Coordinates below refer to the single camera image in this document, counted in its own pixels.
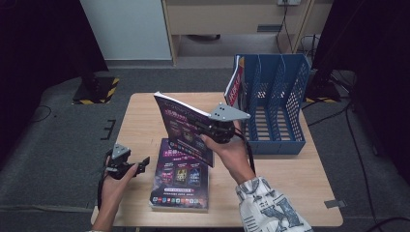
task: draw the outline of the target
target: printed sleeve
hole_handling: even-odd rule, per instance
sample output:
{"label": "printed sleeve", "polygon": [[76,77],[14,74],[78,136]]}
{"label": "printed sleeve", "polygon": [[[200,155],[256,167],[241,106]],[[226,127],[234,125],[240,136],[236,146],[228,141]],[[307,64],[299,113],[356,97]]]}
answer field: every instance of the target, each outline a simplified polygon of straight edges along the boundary
{"label": "printed sleeve", "polygon": [[263,177],[256,177],[236,187],[242,224],[246,232],[312,232],[310,225],[279,191]]}

